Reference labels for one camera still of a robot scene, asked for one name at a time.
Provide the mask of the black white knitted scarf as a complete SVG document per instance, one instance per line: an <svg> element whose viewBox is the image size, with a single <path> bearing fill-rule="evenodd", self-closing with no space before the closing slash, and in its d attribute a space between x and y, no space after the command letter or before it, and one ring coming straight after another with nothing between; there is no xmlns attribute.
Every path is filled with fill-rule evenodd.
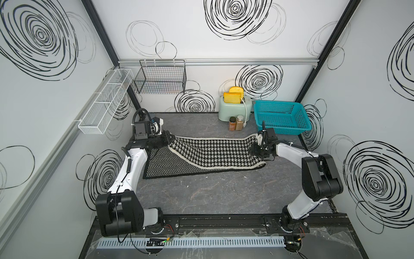
<svg viewBox="0 0 414 259"><path fill-rule="evenodd" d="M245 138L179 137L168 146L151 150L144 179L173 178L261 169L263 158L250 154L256 135Z"/></svg>

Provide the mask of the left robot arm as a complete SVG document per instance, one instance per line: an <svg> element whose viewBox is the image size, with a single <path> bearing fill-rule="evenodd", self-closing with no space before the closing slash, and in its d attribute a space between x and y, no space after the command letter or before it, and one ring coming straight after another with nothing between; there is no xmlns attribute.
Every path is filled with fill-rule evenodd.
<svg viewBox="0 0 414 259"><path fill-rule="evenodd" d="M144 209L137 197L141 172L149 163L150 152L169 146L175 136L162 129L163 120L152 118L145 109L138 109L132 118L133 135L122 151L121 169L105 194L96 198L96 212L103 236L129 236L143 230L163 232L161 208Z"/></svg>

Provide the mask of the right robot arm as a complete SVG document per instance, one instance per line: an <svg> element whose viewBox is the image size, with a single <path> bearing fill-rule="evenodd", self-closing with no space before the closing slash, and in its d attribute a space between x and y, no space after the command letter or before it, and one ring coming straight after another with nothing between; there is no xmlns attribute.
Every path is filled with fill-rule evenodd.
<svg viewBox="0 0 414 259"><path fill-rule="evenodd" d="M250 153L260 158L279 156L301 169L302 191L282 209L281 228L292 233L300 228L304 219L324 201L343 192L343 183L334 158L329 154L316 154L291 142L279 140L273 128L262 122L262 130L256 134L256 142Z"/></svg>

